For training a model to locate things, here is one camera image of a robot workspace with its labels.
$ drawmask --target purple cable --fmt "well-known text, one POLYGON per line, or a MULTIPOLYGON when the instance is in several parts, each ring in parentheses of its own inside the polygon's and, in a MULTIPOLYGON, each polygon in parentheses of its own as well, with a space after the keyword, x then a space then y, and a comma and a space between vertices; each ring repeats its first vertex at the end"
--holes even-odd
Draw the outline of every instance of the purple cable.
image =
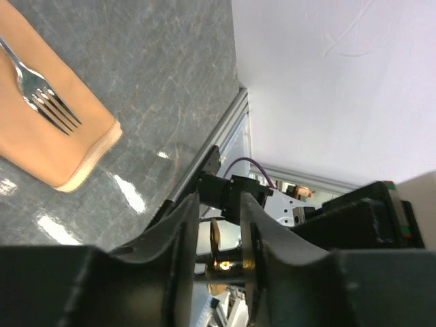
POLYGON ((258 170, 260 170, 260 172, 262 173, 262 175, 264 175, 266 181, 268 182, 268 185, 269 185, 271 188, 273 188, 273 189, 276 188, 276 187, 274 186, 274 184, 273 184, 271 178, 270 178, 270 177, 268 176, 268 174, 266 173, 265 169, 263 169, 263 167, 262 167, 262 166, 261 166, 261 165, 260 165, 256 160, 254 160, 254 159, 252 159, 252 158, 248 158, 248 157, 241 157, 241 158, 235 159, 235 160, 234 160, 234 161, 233 161, 233 162, 228 166, 227 170, 226 170, 225 173, 224 173, 223 178, 225 178, 225 177, 227 176, 227 174, 229 173, 229 171, 232 169, 232 167, 233 167, 236 163, 238 163, 238 162, 240 162, 240 161, 243 161, 243 160, 248 161, 248 162, 251 162, 253 165, 255 165, 256 168, 257 168, 258 170))

